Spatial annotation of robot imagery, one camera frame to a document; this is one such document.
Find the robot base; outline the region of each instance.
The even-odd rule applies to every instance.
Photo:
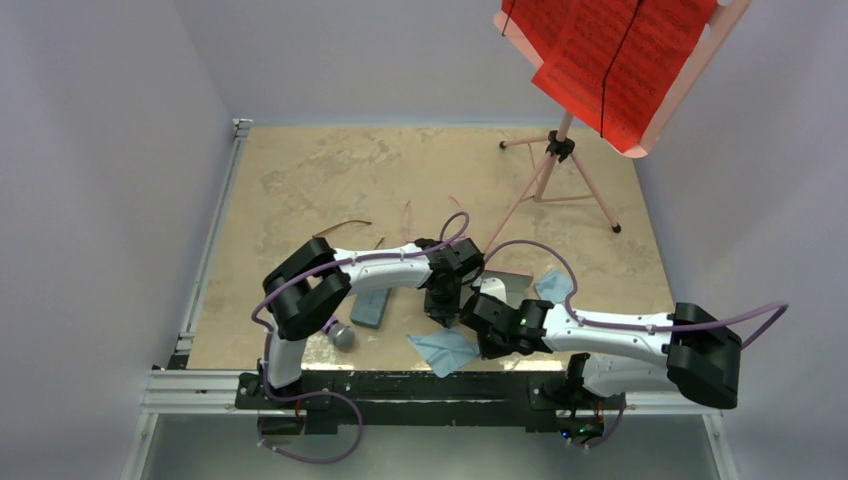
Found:
[[[618,396],[574,404],[573,397],[564,398],[551,387],[562,385],[563,377],[563,372],[455,372],[439,378],[431,372],[307,370],[301,387],[293,386],[286,394],[317,387],[343,394],[356,402],[366,425],[509,426],[557,432],[573,424],[573,419],[558,417],[558,411],[575,407],[591,411],[598,401],[605,410],[618,409]],[[264,399],[261,388],[255,388],[256,381],[253,374],[239,377],[235,407],[281,408]],[[335,399],[309,399],[301,409],[306,411],[306,434],[333,434],[339,425],[356,425],[350,407]]]

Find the gray wall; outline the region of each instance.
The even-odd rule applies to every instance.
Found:
[[[846,25],[841,0],[755,0],[638,163],[676,299],[791,304],[725,417],[744,479],[848,471]]]
[[[176,0],[236,116],[265,123],[558,124],[495,30],[500,0]]]
[[[230,116],[171,0],[0,2],[0,471],[114,479]]]

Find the blue cloth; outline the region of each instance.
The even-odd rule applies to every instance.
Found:
[[[553,303],[562,303],[565,296],[571,293],[574,286],[571,279],[557,269],[546,273],[536,282],[536,293],[539,298]]]
[[[432,335],[407,335],[406,338],[439,378],[447,377],[480,354],[480,347],[468,343],[454,328],[445,328]]]

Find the red sheet music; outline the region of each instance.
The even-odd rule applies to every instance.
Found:
[[[572,0],[503,0],[501,10],[508,14],[542,57],[556,45]]]
[[[516,2],[515,10],[531,3]],[[536,86],[595,130],[601,127],[604,73],[636,3],[571,0],[557,43],[533,77]],[[642,138],[715,6],[716,0],[643,0],[606,82],[602,133],[619,151]]]

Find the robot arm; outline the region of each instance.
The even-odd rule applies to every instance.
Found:
[[[725,327],[687,333],[655,332],[651,327],[716,321],[699,307],[678,304],[674,313],[641,316],[578,311],[578,318],[572,318],[563,305],[526,299],[512,308],[503,299],[477,291],[460,308],[462,279],[482,268],[483,255],[465,239],[410,256],[437,243],[421,239],[396,249],[354,252],[334,250],[325,239],[313,238],[284,261],[263,282],[266,295],[318,265],[353,260],[321,272],[314,288],[303,280],[270,302],[277,323],[267,365],[271,387],[282,388],[300,378],[306,339],[321,329],[346,296],[410,287],[427,290],[428,316],[444,324],[458,314],[461,323],[476,331],[485,359],[514,352],[592,352],[572,357],[568,377],[556,388],[560,396],[597,399],[621,392],[679,391],[702,405],[736,406],[738,336]],[[385,258],[356,260],[379,253]],[[581,317],[642,325],[645,331],[589,326],[578,321]]]

